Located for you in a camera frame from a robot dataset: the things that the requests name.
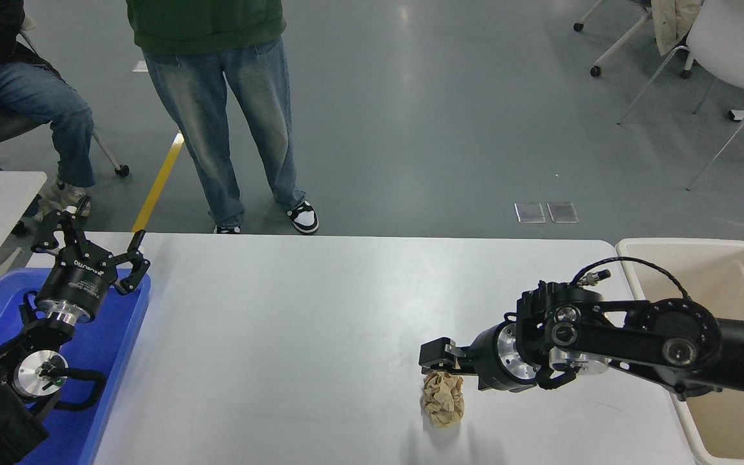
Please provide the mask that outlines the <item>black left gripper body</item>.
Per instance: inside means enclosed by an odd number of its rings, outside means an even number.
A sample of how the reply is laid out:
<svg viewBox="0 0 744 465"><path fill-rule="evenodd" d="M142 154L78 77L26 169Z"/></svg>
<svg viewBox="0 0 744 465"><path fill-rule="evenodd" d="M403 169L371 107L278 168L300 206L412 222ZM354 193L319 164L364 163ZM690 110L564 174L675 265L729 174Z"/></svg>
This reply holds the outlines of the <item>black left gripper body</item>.
<svg viewBox="0 0 744 465"><path fill-rule="evenodd" d="M36 309L45 314L95 317L115 280L115 265L59 255L34 303Z"/></svg>

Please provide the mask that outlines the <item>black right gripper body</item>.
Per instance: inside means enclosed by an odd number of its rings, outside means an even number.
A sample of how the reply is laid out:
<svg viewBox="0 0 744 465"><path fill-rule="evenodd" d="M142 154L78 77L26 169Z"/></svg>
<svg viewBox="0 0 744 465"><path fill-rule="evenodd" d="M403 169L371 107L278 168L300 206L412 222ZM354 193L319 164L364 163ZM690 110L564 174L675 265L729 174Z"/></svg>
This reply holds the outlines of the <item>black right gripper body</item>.
<svg viewBox="0 0 744 465"><path fill-rule="evenodd" d="M517 361L514 329L513 324L495 325L479 333L470 344L470 362L481 391L488 388L513 391L519 387L510 371Z"/></svg>

